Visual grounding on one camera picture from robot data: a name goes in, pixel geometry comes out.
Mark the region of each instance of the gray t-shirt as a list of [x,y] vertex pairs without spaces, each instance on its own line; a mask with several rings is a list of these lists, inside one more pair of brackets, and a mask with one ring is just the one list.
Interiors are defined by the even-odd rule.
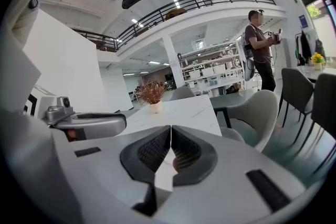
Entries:
[[[261,31],[259,28],[253,27],[252,25],[248,25],[245,28],[245,39],[246,43],[250,44],[249,38],[256,37],[257,41],[263,41],[266,39],[263,31]],[[269,46],[266,46],[261,49],[252,49],[253,58],[257,62],[270,62],[271,60],[271,54],[269,52]]]

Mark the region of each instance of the black chair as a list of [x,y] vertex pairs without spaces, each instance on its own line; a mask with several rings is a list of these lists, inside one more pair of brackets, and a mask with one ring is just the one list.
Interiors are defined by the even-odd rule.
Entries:
[[314,91],[314,86],[297,69],[283,68],[281,71],[281,74],[282,74],[282,92],[281,92],[281,98],[280,98],[280,103],[279,103],[279,113],[280,113],[283,100],[287,102],[286,113],[285,113],[285,118],[283,121],[284,123],[282,124],[282,127],[284,127],[285,122],[286,122],[289,104],[291,104],[295,109],[297,109],[300,112],[299,121],[301,119],[301,114],[304,115],[299,132],[293,142],[293,144],[295,144],[295,142],[297,141],[301,133],[301,130],[302,130],[302,127],[304,125],[307,115],[310,114],[312,111],[312,100],[311,100],[312,98],[311,97]]
[[[319,124],[321,128],[327,131],[334,139],[336,139],[336,76],[332,74],[322,73],[319,75],[315,90],[314,90],[314,102],[311,113],[310,129],[307,137],[303,142],[300,150],[308,140],[315,123]],[[314,174],[326,163],[329,158],[332,158],[336,152],[336,143],[331,151],[327,154],[323,162],[315,169]]]

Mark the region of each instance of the dried flower arrangement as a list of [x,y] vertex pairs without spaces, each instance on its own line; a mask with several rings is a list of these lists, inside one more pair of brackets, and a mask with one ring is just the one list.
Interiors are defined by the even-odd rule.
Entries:
[[165,87],[156,81],[146,81],[140,86],[140,98],[148,104],[157,104],[161,101]]

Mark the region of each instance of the yellow flowers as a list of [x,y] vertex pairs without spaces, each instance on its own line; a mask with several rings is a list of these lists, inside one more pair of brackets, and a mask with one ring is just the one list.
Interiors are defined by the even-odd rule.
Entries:
[[313,63],[322,63],[323,65],[326,62],[324,57],[317,52],[315,52],[315,54],[311,57],[311,60],[313,61]]

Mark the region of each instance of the potted plant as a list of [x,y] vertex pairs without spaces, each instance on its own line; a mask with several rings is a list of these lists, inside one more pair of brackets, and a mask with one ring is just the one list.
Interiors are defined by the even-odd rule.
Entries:
[[163,111],[161,98],[164,92],[164,85],[155,81],[146,81],[139,89],[140,98],[149,104],[149,109],[153,113],[161,113]]
[[315,66],[315,70],[322,70],[322,65],[325,64],[325,59],[322,55],[315,52],[315,54],[311,57],[313,64]]

